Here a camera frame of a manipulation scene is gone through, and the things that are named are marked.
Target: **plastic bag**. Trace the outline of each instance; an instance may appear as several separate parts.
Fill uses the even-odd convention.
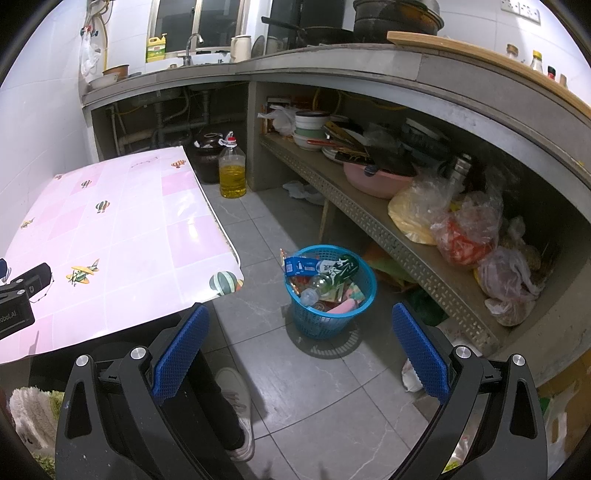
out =
[[[283,184],[290,197],[293,199],[306,199],[314,205],[324,205],[324,196],[312,185],[304,185],[298,180],[289,181]]]
[[[259,113],[258,118],[273,120],[273,128],[284,137],[289,137],[296,131],[297,108],[286,108],[280,105],[271,105],[271,113]]]
[[[498,243],[502,200],[496,194],[471,192],[460,209],[447,212],[431,226],[443,257],[453,265],[471,267]]]
[[[100,59],[100,49],[91,42],[90,32],[85,31],[80,46],[80,72],[83,77],[90,75],[90,71]]]
[[[410,241],[436,245],[430,228],[448,210],[452,196],[446,179],[424,173],[390,200],[388,214]]]
[[[540,295],[519,250],[498,247],[480,262],[476,275],[481,289],[490,297],[485,301],[486,307],[507,327],[523,322]]]

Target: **faucet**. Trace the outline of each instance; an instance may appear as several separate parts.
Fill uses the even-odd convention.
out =
[[[193,63],[191,62],[191,55],[189,55],[189,48],[191,47],[191,40],[193,37],[197,37],[198,43],[203,43],[203,37],[198,33],[192,33],[189,39],[187,40],[187,50],[185,51],[185,56],[183,57],[183,67],[189,67]]]

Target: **person's leg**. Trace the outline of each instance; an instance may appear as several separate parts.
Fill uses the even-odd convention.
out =
[[[238,372],[224,368],[214,378],[204,355],[199,351],[187,378],[222,446],[236,460],[246,461],[252,457],[251,399]]]

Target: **wooden cutting board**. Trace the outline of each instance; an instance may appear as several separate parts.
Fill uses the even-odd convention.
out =
[[[564,88],[558,82],[549,79],[546,75],[534,71],[528,65],[512,60],[500,53],[487,48],[478,47],[470,43],[451,38],[436,37],[434,35],[424,35],[420,33],[408,33],[391,31],[388,32],[388,40],[395,45],[433,48],[435,50],[448,51],[458,55],[464,55],[473,59],[490,63],[496,67],[509,70],[523,78],[526,78],[537,85],[551,91],[556,96],[576,108],[584,116],[591,119],[591,107],[577,97],[574,93]]]

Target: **table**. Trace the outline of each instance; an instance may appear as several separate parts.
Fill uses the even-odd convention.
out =
[[[0,340],[0,364],[179,312],[244,280],[182,147],[55,176],[6,260],[13,278],[42,262],[53,278],[31,298],[35,323]]]

